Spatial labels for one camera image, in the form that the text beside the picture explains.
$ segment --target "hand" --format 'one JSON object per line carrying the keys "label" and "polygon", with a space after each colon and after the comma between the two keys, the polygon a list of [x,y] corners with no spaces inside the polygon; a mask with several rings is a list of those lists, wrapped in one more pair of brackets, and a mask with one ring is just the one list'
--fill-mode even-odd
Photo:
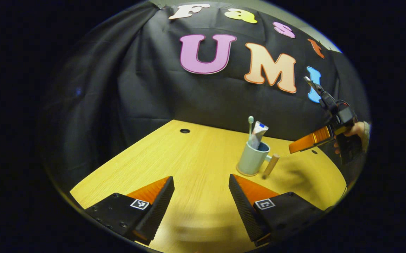
{"label": "hand", "polygon": [[[358,135],[359,138],[363,141],[363,138],[365,136],[365,123],[360,121],[356,122],[354,126],[349,130],[343,133],[344,136],[352,136],[352,135]],[[341,151],[339,149],[339,144],[337,141],[334,141],[334,147],[336,148],[336,154],[340,154]]]}

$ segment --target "table surface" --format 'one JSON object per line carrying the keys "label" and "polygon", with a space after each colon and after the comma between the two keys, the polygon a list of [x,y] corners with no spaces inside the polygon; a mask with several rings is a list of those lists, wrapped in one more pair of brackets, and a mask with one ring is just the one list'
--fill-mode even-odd
{"label": "table surface", "polygon": [[[189,129],[190,133],[179,130]],[[245,252],[255,249],[228,188],[247,133],[172,120],[95,170],[70,193],[83,207],[112,193],[136,189],[173,176],[175,191],[149,248],[161,252]],[[289,153],[291,141],[263,137],[280,155],[272,173],[242,176],[279,194],[293,191],[321,210],[346,190],[336,165],[317,147]]]}

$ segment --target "black fabric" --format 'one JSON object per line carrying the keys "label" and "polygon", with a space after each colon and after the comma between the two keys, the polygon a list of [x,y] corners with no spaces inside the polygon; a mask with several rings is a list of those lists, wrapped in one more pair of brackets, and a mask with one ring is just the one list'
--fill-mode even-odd
{"label": "black fabric", "polygon": [[[208,3],[211,8],[176,20],[168,19],[176,6],[157,9],[144,3],[123,11],[87,34],[60,64],[40,129],[44,161],[65,191],[172,119],[247,132],[247,118],[253,115],[269,126],[265,136],[294,141],[307,135],[328,116],[308,98],[310,87],[303,80],[308,66],[322,74],[325,90],[353,106],[359,120],[369,119],[362,84],[341,53],[319,43],[322,59],[307,40],[314,38],[278,18]],[[226,17],[229,8],[250,11],[258,23]],[[296,38],[275,31],[275,21],[291,27]],[[181,66],[179,39],[191,34],[206,37],[198,51],[202,62],[214,59],[213,35],[237,37],[222,71],[202,75]],[[253,84],[244,79],[251,60],[248,42],[263,45],[274,60],[282,53],[296,59],[296,93],[267,80]],[[339,166],[332,147],[322,150]]]}
{"label": "black fabric", "polygon": [[[121,58],[158,11],[144,2],[118,13],[84,36],[53,72],[39,118],[39,148],[58,186],[68,192],[121,152],[117,82]],[[150,128],[164,123],[152,120]]]}

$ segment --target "wooden dowel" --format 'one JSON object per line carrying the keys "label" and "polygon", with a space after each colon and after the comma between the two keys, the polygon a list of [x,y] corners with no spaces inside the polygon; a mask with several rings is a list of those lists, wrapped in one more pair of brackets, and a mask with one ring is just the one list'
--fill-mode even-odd
{"label": "wooden dowel", "polygon": [[270,175],[270,173],[272,172],[273,168],[275,168],[275,165],[278,161],[278,159],[280,158],[279,155],[277,154],[273,154],[272,158],[270,159],[269,165],[267,165],[266,170],[264,170],[264,174],[262,175],[262,178],[265,179],[266,176]]}

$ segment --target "black backdrop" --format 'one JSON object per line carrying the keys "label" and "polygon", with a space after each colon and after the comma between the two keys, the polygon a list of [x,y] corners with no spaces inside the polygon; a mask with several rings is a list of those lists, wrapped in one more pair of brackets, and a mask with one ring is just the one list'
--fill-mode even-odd
{"label": "black backdrop", "polygon": [[[334,99],[348,101],[358,120],[371,122],[361,81],[344,54],[320,45],[321,59],[307,40],[316,39],[291,24],[251,9],[255,25],[228,19],[221,9],[245,7],[210,3],[211,8],[193,18],[174,21],[168,17],[176,7],[159,9],[150,2],[121,11],[81,38],[40,83],[47,92],[39,110],[39,151],[65,192],[171,119],[246,132],[245,119],[254,115],[269,126],[265,136],[290,141],[321,128],[328,114],[308,99],[310,87],[302,79],[307,66],[322,73],[323,88]],[[296,38],[277,33],[274,21],[290,26]],[[180,37],[220,33],[237,39],[227,67],[199,75],[180,66]],[[298,92],[246,82],[247,42],[264,45],[273,56],[294,57]],[[211,61],[215,48],[215,41],[202,42],[199,59]],[[361,162],[343,166],[332,143],[320,148],[350,185]]]}
{"label": "black backdrop", "polygon": [[[128,5],[0,1],[0,252],[129,249],[62,200],[34,145],[44,92],[39,84],[83,34]],[[401,133],[397,128],[406,134],[406,3],[401,8],[399,3],[295,0],[280,6],[319,29],[348,56],[364,80],[376,122],[368,161],[353,190],[281,249],[406,250],[406,138],[389,138]],[[402,78],[392,85],[397,73]]]}

